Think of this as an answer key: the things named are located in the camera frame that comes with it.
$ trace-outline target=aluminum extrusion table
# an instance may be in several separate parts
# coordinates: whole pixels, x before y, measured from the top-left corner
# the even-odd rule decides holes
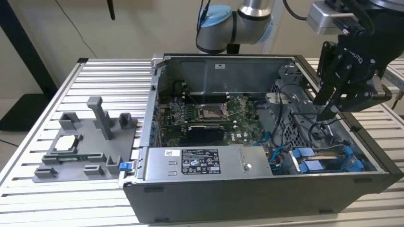
[[[308,59],[316,68],[317,59]],[[389,67],[396,79],[402,79],[404,60]],[[89,60],[77,63],[60,90],[0,173],[1,226],[146,226],[138,223],[118,188],[117,180],[33,183],[33,171],[46,153],[64,111],[78,118],[93,118],[85,102],[89,96],[102,97],[102,108],[110,117],[129,112],[138,119],[133,140],[133,157],[150,83],[149,60]],[[404,121],[386,107],[374,106],[356,119],[404,171]],[[362,196],[338,215],[272,218],[177,225],[181,227],[244,226],[404,226],[404,179],[384,193]]]

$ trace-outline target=black cable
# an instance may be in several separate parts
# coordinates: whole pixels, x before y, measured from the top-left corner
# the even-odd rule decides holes
[[[209,9],[209,5],[210,5],[210,0],[208,0],[208,3],[202,9],[202,2],[204,0],[201,0],[201,6],[200,6],[200,11],[197,14],[197,23],[196,23],[196,37],[194,37],[194,44],[196,44],[196,48],[197,48],[197,36],[200,35],[200,30],[201,30],[201,26],[202,26],[202,21],[206,17],[208,14],[208,9]]]
[[[396,106],[397,106],[398,100],[396,100],[392,104],[392,110],[394,110]]]
[[[344,119],[344,118],[336,119],[336,120],[330,121],[329,123],[314,123],[314,124],[312,124],[312,126],[309,127],[309,131],[308,131],[309,141],[312,142],[310,131],[313,130],[313,128],[316,127],[316,125],[320,125],[320,126],[321,126],[321,125],[322,125],[322,126],[330,125],[330,124],[333,124],[334,122],[337,122],[337,121],[342,120],[342,119]]]
[[[289,125],[289,124],[292,124],[293,122],[289,122],[288,124],[285,124],[284,125],[284,129],[282,129],[282,132],[281,132],[281,139],[280,139],[280,144],[284,144],[284,135],[285,135],[285,129],[286,129],[286,126]]]
[[[85,40],[84,40],[84,38],[82,38],[82,36],[81,36],[81,33],[80,33],[80,31],[78,31],[78,29],[77,29],[77,27],[76,27],[76,25],[74,25],[73,21],[70,20],[70,18],[69,18],[69,16],[68,16],[68,14],[64,12],[64,9],[62,9],[62,7],[61,7],[61,5],[60,5],[58,1],[57,1],[57,0],[54,0],[54,1],[56,1],[56,4],[58,5],[58,8],[60,8],[60,10],[61,10],[62,14],[65,15],[65,17],[68,18],[68,20],[69,20],[70,24],[72,24],[72,25],[73,25],[73,27],[74,27],[74,29],[76,29],[76,31],[77,31],[77,33],[78,33],[78,36],[80,36],[80,38],[81,38],[81,41],[82,41],[84,45],[88,47],[89,51],[93,53],[94,58],[98,58],[98,57],[96,56],[96,54],[94,54],[93,50],[90,49],[89,45],[86,44],[86,42],[85,42]]]
[[[285,10],[289,12],[289,14],[292,15],[292,17],[294,17],[297,20],[308,20],[306,17],[301,17],[298,16],[290,9],[288,2],[284,0],[284,6],[285,6]]]
[[[368,31],[368,35],[374,34],[374,24],[372,21],[372,18],[366,14],[365,10],[360,6],[358,2],[356,0],[341,0],[341,2],[345,4],[345,6],[352,11],[353,15],[357,17],[360,24]]]
[[[12,146],[14,146],[14,147],[18,147],[18,145],[16,145],[16,144],[13,144],[13,143],[9,143],[9,142],[5,141],[5,140],[1,140],[1,139],[0,139],[0,142],[6,143],[6,144],[9,144],[9,145],[12,145]]]
[[[280,125],[280,120],[281,120],[282,112],[284,112],[284,102],[282,102],[282,99],[280,97],[280,92],[277,94],[278,94],[278,114],[277,114],[276,126],[273,128],[272,133],[270,133],[270,142],[272,142],[272,145],[274,147],[278,147],[278,145],[274,143],[274,134],[276,134],[276,130],[277,130],[278,125]]]
[[[278,128],[278,125],[280,125],[280,120],[281,120],[281,117],[282,117],[282,112],[284,112],[284,102],[282,102],[282,99],[281,99],[281,90],[285,86],[288,85],[293,85],[293,86],[297,86],[300,87],[297,84],[284,84],[280,88],[278,88],[278,91],[277,91],[277,94],[278,94],[278,104],[280,104],[280,107],[278,107],[278,114],[277,114],[277,121],[276,121],[276,125],[274,125],[274,128],[273,128],[273,131],[270,133],[270,142],[272,142],[272,145],[274,147],[278,147],[278,145],[274,143],[274,134],[276,134],[276,131],[277,131],[277,128]]]
[[[292,113],[292,115],[318,115],[318,113]]]

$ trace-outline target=metal slat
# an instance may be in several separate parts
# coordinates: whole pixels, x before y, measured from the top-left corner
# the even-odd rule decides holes
[[[134,83],[149,83],[152,78],[149,61],[142,60],[89,60],[76,77],[76,83],[66,95],[60,98],[49,121],[44,123],[36,140],[30,142],[0,187],[0,226],[142,226],[118,189],[116,180],[33,183],[30,177],[40,159],[50,146],[60,129],[57,119],[64,111],[77,110],[80,118],[93,118],[85,102],[89,96],[102,97],[102,107],[110,117],[129,112],[138,118],[138,128],[133,147],[138,146],[144,119],[144,108],[148,89],[141,90]],[[404,126],[384,106],[374,106],[353,114],[368,130],[390,159],[404,169]],[[134,158],[138,150],[132,150]],[[257,227],[257,226],[400,226],[404,220],[404,179],[380,194],[364,195],[342,213],[336,215],[270,218],[260,220],[228,221],[209,223],[213,227]],[[192,224],[204,227],[206,223]]]

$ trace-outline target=blue latch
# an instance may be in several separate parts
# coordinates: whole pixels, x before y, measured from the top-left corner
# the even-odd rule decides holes
[[[121,162],[118,165],[120,171],[130,171],[132,170],[132,162]]]

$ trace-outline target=cable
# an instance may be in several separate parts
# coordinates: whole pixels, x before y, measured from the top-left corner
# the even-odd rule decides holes
[[[197,36],[200,34],[200,30],[201,30],[201,26],[202,26],[202,21],[204,21],[204,19],[206,17],[206,14],[208,14],[210,0],[208,0],[208,3],[205,5],[204,9],[202,9],[202,2],[204,2],[204,0],[201,0],[201,6],[200,6],[198,14],[197,14],[197,23],[196,23],[196,37],[194,37],[196,48],[197,48]]]
[[[338,146],[345,146],[345,145],[344,145],[344,144],[337,144],[337,145],[333,145],[333,146],[326,147],[326,148],[313,148],[313,150],[328,150],[328,149],[336,148],[336,147],[338,147]]]
[[[276,130],[278,128],[278,125],[280,125],[280,120],[281,120],[281,117],[282,117],[282,112],[284,112],[284,102],[282,102],[282,99],[280,97],[280,93],[278,93],[278,114],[277,114],[277,120],[276,120],[276,126],[273,128],[273,131],[270,133],[270,142],[272,142],[272,145],[274,147],[278,147],[278,145],[274,143],[274,133],[276,133]]]
[[[188,92],[184,92],[184,93],[185,93],[185,95],[188,95],[188,97],[192,99],[192,101],[194,102],[194,104],[198,105],[198,106],[201,106],[201,105],[194,101],[194,99],[193,99],[192,96],[188,94]]]
[[[270,138],[270,134],[269,134],[269,132],[265,132],[265,139],[264,139],[264,140],[260,140],[260,141],[256,141],[256,142],[253,143],[253,146],[256,147],[256,146],[258,145],[258,143],[265,143],[265,142],[268,142],[269,138]]]
[[[316,127],[316,125],[330,125],[330,124],[333,124],[334,122],[337,122],[337,121],[340,121],[340,120],[342,120],[344,118],[340,118],[340,119],[336,119],[336,120],[333,120],[333,121],[330,121],[329,123],[314,123],[314,124],[312,124],[312,126],[309,127],[309,131],[308,131],[308,135],[309,135],[309,141],[312,142],[312,137],[310,137],[310,131],[313,130],[313,128]]]
[[[281,147],[284,147],[285,145],[284,145],[284,134],[285,134],[285,129],[288,128],[286,126],[289,125],[289,124],[292,124],[292,122],[289,122],[288,124],[285,124],[284,125],[284,129],[282,129],[282,132],[281,132],[281,134],[280,134],[280,136],[281,136],[281,138],[280,138],[280,146]]]
[[[292,115],[318,115],[318,113],[292,113]]]
[[[9,144],[9,145],[12,145],[12,146],[14,146],[14,147],[18,147],[18,145],[16,145],[16,144],[13,144],[13,143],[9,143],[9,142],[5,141],[5,140],[1,140],[1,139],[0,139],[0,142],[6,143],[6,144]]]
[[[80,36],[80,38],[81,38],[81,41],[82,41],[84,45],[88,47],[89,51],[93,53],[94,58],[98,58],[98,57],[96,56],[96,54],[94,54],[93,50],[90,49],[89,45],[88,45],[88,44],[86,44],[86,42],[84,41],[84,38],[82,38],[82,36],[81,36],[81,33],[80,33],[80,31],[78,31],[78,29],[77,29],[77,27],[76,27],[76,25],[74,25],[73,21],[70,20],[70,18],[69,18],[69,16],[68,16],[68,14],[64,12],[64,9],[62,9],[62,7],[61,7],[61,5],[60,5],[58,1],[57,1],[57,0],[54,0],[54,1],[56,1],[56,4],[58,5],[58,8],[60,8],[60,10],[61,10],[62,14],[65,15],[65,17],[68,18],[68,20],[69,20],[70,24],[72,24],[72,25],[73,25],[73,27],[74,27],[74,29],[76,29],[76,31],[77,31],[77,33],[78,33],[78,36]]]
[[[292,11],[292,9],[290,9],[290,7],[289,7],[289,4],[288,4],[288,2],[286,2],[285,0],[282,0],[282,2],[284,2],[285,10],[289,12],[289,14],[292,15],[292,17],[294,17],[297,20],[308,20],[306,17],[298,16],[298,15]]]
[[[281,149],[284,149],[284,147],[278,147],[278,148],[274,150],[274,152],[273,152],[273,154],[272,154],[272,157],[270,157],[270,159],[269,159],[269,163],[273,162],[273,160],[274,160],[274,158],[276,158],[276,154],[278,153],[278,151],[280,151]]]
[[[396,106],[397,106],[398,100],[396,100],[392,104],[392,110],[394,110]]]
[[[292,86],[297,86],[300,87],[297,84],[284,84],[280,88],[278,88],[278,91],[277,91],[277,94],[278,94],[278,114],[277,114],[277,121],[276,121],[276,126],[273,128],[273,131],[272,131],[272,137],[270,137],[270,142],[272,142],[272,145],[274,147],[280,147],[276,143],[274,143],[274,133],[276,133],[276,130],[278,128],[278,125],[280,125],[280,120],[281,120],[281,116],[282,116],[282,112],[284,112],[284,102],[282,102],[282,99],[281,99],[281,91],[282,91],[282,88],[288,85],[292,85]]]
[[[360,24],[368,31],[368,35],[372,36],[374,34],[374,24],[358,2],[356,0],[341,0],[341,2],[357,17]]]

